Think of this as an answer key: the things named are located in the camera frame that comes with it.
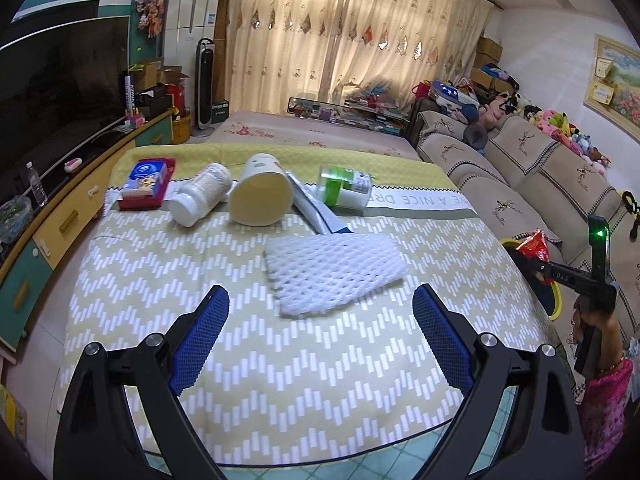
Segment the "pink sleeve forearm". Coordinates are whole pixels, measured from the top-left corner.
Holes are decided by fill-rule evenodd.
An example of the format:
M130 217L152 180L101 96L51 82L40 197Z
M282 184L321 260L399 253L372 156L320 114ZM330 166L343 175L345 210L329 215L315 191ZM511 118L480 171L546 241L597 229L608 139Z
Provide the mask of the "pink sleeve forearm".
M585 476L612 454L624 434L624 411L634 364L623 358L606 374L586 381L578 416L585 443Z

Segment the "person right hand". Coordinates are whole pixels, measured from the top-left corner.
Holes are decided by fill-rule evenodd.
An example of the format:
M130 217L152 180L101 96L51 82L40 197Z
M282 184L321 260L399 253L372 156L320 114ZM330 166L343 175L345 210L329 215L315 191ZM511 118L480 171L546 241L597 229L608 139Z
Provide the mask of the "person right hand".
M572 334L575 344L582 344L585 330L593 329L587 359L587 370L592 377L608 375L620 367L624 359L620 323L614 313L592 310L590 299L580 295L574 303Z

